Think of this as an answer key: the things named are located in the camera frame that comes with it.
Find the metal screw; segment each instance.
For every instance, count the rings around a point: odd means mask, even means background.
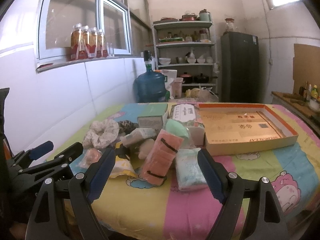
[[[236,177],[238,177],[238,175],[235,172],[230,172],[229,177],[235,179]]]
[[[44,181],[45,184],[50,184],[51,182],[52,182],[52,179],[51,179],[51,178],[47,178],[47,179]]]
[[[83,179],[84,178],[84,174],[83,173],[78,173],[76,175],[76,179]]]
[[[269,183],[269,179],[267,177],[262,177],[261,180],[263,183]]]

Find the pink stripe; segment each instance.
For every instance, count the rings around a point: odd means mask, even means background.
[[[314,134],[311,128],[299,117],[289,112],[285,107],[280,105],[273,105],[273,108],[280,110],[282,113],[286,114],[291,119],[295,120],[296,123],[309,135],[309,137],[314,140],[316,145],[320,148],[320,139]]]
[[[236,167],[230,156],[214,157],[227,171],[235,171]],[[203,240],[209,234],[222,205],[212,197],[209,188],[192,192],[178,191],[175,172],[172,173],[171,190],[167,202],[164,220],[164,237],[177,240]],[[235,229],[239,234],[244,224],[244,212],[241,210]]]

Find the dark refrigerator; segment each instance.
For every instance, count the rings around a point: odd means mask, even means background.
[[[222,102],[257,103],[259,89],[258,37],[228,32],[221,37]]]

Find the bed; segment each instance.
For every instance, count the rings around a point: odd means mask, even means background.
[[[111,118],[115,121],[137,122],[137,116],[145,107],[146,104],[113,106],[94,120]],[[295,145],[244,155],[217,156],[214,159],[229,172],[236,172],[244,179],[268,177],[279,198],[288,228],[294,230],[312,214],[320,202],[320,140],[302,120],[283,106],[268,107],[298,132]],[[91,122],[69,138],[48,160],[73,143],[82,142]],[[80,156],[70,165],[74,174],[85,171],[77,166],[82,158]],[[132,156],[131,162],[137,171],[143,164],[137,156]],[[245,199],[235,237],[244,225],[248,204],[249,200]],[[66,208],[72,214],[71,206],[67,205]],[[197,240],[205,239],[219,214],[221,204],[212,197],[208,188],[180,192],[175,170],[170,170],[160,187],[126,175],[109,179],[92,208],[102,225],[127,236],[141,240]]]

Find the black pot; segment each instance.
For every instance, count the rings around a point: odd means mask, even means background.
[[[209,77],[206,75],[203,75],[202,73],[200,76],[195,76],[195,83],[208,83]]]
[[[180,75],[180,77],[183,78],[183,83],[184,84],[191,84],[193,77],[189,74],[187,74],[187,72],[183,73],[183,75]]]

